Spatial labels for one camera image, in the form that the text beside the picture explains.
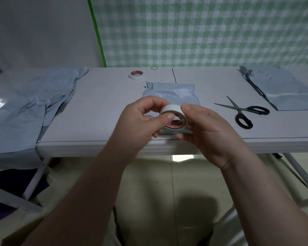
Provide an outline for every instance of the tiled floor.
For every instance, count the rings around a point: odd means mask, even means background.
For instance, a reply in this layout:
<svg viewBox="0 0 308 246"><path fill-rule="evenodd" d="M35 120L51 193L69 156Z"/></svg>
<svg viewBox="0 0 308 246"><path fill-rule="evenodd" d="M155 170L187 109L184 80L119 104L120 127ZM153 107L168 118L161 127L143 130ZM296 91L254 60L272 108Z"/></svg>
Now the tiled floor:
<svg viewBox="0 0 308 246"><path fill-rule="evenodd" d="M308 172L308 153L293 155ZM293 198L308 198L308 189L280 162L269 154L259 157ZM50 187L37 196L43 211L16 211L1 220L0 241L50 212L92 160L65 158L50 169ZM138 157L123 174L115 204L125 242L132 246L196 245L231 205L219 169L201 155L182 162L173 162L170 156Z"/></svg>

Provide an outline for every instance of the green checkered curtain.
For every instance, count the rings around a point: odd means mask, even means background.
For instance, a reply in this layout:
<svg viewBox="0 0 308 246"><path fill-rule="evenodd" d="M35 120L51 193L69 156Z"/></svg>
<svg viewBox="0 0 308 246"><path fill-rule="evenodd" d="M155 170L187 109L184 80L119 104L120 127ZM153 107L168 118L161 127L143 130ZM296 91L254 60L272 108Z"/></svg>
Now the green checkered curtain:
<svg viewBox="0 0 308 246"><path fill-rule="evenodd" d="M308 65L308 0L91 0L107 66Z"/></svg>

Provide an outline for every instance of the person's right hand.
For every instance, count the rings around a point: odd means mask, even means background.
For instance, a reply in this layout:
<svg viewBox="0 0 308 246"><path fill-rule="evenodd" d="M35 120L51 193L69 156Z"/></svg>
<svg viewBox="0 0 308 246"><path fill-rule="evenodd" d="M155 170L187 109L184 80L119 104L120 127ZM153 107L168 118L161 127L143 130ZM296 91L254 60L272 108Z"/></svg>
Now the person's right hand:
<svg viewBox="0 0 308 246"><path fill-rule="evenodd" d="M200 105L183 103L181 110L193 134L177 134L180 140L193 143L211 163L223 168L230 159L249 150L234 128L217 112Z"/></svg>

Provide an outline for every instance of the scissor handle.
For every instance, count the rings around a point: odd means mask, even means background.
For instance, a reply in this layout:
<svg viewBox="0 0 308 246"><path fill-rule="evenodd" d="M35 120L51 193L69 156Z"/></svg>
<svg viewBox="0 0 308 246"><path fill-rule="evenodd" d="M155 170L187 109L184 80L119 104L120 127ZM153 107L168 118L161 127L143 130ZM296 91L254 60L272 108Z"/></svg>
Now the scissor handle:
<svg viewBox="0 0 308 246"><path fill-rule="evenodd" d="M249 106L247 107L247 109L259 115L268 115L270 113L269 109L261 107L261 106Z"/></svg>
<svg viewBox="0 0 308 246"><path fill-rule="evenodd" d="M235 121L236 123L241 127L241 128L245 128L245 129L251 129L253 128L253 124L251 122L251 120L249 120L243 113L238 113L235 116Z"/></svg>

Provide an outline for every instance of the black-handled scissors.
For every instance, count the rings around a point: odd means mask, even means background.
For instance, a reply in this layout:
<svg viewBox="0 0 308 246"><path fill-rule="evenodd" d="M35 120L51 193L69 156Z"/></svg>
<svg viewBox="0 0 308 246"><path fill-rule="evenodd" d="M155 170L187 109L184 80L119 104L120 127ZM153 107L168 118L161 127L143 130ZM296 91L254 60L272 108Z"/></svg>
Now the black-handled scissors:
<svg viewBox="0 0 308 246"><path fill-rule="evenodd" d="M253 124L251 122L250 119L248 119L243 113L242 111L248 111L248 112L252 112L252 113L256 113L259 115L268 115L270 113L269 109L261 107L261 106L249 106L247 108L240 108L237 106L237 104L230 99L228 96L227 98L229 99L229 101L234 105L234 106L230 106L230 105L225 105L225 104L217 104L223 107L227 107L227 108L231 108L231 109L235 109L238 111L238 114L235 116L235 121L236 123L241 127L241 128L245 128L245 129L251 129L253 128Z"/></svg>

